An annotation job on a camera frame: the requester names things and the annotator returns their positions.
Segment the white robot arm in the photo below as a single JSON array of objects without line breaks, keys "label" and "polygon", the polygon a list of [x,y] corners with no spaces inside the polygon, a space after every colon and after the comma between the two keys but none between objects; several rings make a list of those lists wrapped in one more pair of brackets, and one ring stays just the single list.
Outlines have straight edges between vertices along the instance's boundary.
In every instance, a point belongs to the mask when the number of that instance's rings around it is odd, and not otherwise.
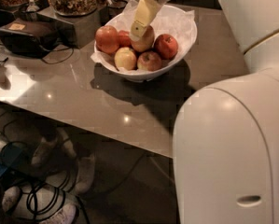
[{"label": "white robot arm", "polygon": [[279,0],[218,0],[249,73],[193,93],[174,124],[181,224],[279,224]]}]

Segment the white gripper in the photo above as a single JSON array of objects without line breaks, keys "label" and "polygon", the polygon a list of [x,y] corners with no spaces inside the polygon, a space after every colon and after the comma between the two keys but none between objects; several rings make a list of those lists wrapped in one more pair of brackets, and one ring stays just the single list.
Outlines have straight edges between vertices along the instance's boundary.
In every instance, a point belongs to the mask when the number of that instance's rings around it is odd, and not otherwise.
[{"label": "white gripper", "polygon": [[154,21],[161,4],[170,0],[139,0],[130,30],[130,39],[137,41],[143,37],[147,27]]}]

